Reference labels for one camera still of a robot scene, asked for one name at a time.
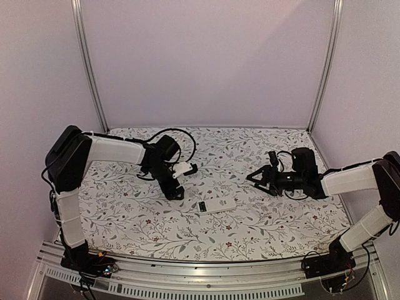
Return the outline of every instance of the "white rectangular object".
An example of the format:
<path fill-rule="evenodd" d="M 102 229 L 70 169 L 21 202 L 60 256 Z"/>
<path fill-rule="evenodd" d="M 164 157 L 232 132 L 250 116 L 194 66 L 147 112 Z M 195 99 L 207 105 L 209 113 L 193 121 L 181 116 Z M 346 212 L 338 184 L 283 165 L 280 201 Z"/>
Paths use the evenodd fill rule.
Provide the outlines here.
<path fill-rule="evenodd" d="M 217 198 L 208 201 L 197 202 L 199 214 L 213 214 L 221 211 L 232 211 L 236 209 L 236 202 L 233 198 Z"/>

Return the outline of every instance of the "floral pattern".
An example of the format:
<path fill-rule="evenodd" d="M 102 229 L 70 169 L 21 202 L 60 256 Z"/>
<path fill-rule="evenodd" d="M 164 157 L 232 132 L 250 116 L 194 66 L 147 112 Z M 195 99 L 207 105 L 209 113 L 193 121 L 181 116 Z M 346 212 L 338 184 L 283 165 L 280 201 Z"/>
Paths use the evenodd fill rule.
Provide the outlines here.
<path fill-rule="evenodd" d="M 150 138 L 159 128 L 113 129 L 110 134 Z M 156 181 L 137 178 L 140 168 L 94 162 L 79 192 L 82 227 L 91 248 L 163 259 L 240 261 L 324 252 L 349 227 L 337 197 L 292 200 L 253 187 L 246 175 L 268 164 L 268 151 L 315 148 L 305 131 L 187 128 L 195 138 L 199 171 L 181 176 L 182 201 L 164 198 Z M 169 132 L 187 158 L 192 141 Z M 280 156 L 285 169 L 291 158 Z M 317 164 L 324 169 L 316 152 Z M 299 197 L 296 192 L 292 197 Z M 198 201 L 234 198 L 236 210 L 200 216 Z"/>

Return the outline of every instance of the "gray leaf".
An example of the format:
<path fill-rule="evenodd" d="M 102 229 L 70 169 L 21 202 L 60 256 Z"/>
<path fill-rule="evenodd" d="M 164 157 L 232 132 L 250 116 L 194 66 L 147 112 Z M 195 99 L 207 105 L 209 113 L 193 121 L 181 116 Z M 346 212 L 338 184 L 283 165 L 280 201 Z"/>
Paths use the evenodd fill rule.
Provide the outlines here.
<path fill-rule="evenodd" d="M 182 251 L 184 251 L 186 249 L 185 245 L 182 245 L 181 248 L 179 249 L 179 253 L 181 253 Z"/>

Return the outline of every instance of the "white wall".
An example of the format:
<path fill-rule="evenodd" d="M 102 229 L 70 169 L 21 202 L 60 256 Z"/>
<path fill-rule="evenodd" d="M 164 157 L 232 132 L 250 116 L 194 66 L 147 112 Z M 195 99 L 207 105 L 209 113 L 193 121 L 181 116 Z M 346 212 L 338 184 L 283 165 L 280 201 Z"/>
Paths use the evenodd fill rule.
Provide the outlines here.
<path fill-rule="evenodd" d="M 83 1 L 108 123 L 305 128 L 333 4 Z"/>
<path fill-rule="evenodd" d="M 0 298 L 23 298 L 56 232 L 44 157 L 68 124 L 99 130 L 70 1 L 0 3 Z"/>
<path fill-rule="evenodd" d="M 400 152 L 400 2 L 345 1 L 339 41 L 315 132 L 331 167 Z M 348 194 L 357 221 L 377 192 Z M 375 243 L 393 299 L 400 299 L 399 234 Z"/>

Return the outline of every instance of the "robotic arm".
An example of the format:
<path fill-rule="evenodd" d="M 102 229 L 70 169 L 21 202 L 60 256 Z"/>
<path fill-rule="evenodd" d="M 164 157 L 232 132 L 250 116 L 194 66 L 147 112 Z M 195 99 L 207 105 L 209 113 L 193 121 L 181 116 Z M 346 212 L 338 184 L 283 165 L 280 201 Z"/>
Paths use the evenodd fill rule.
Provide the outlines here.
<path fill-rule="evenodd" d="M 67 127 L 47 154 L 44 170 L 52 186 L 51 208 L 66 248 L 61 265 L 93 276 L 110 276 L 117 270 L 111 258 L 89 254 L 81 227 L 78 192 L 93 161 L 140 165 L 143 172 L 150 173 L 158 181 L 166 199 L 181 200 L 184 189 L 176 178 L 195 173 L 197 166 L 185 162 L 171 169 L 167 161 L 178 151 L 177 142 L 167 135 L 155 144 L 148 144 L 139 139 L 82 132 L 76 126 Z"/>
<path fill-rule="evenodd" d="M 282 191 L 300 189 L 313 199 L 323 199 L 342 193 L 377 189 L 379 204 L 370 210 L 353 227 L 329 245 L 326 256 L 304 260 L 307 278 L 323 276 L 355 266 L 352 252 L 371 238 L 385 231 L 392 223 L 400 220 L 400 156 L 391 151 L 369 162 L 361 162 L 342 169 L 330 169 L 318 174 L 314 152 L 308 148 L 292 151 L 294 172 L 279 172 L 281 164 L 274 151 L 269 152 L 271 165 L 250 174 L 247 179 L 255 187 L 272 196 Z"/>

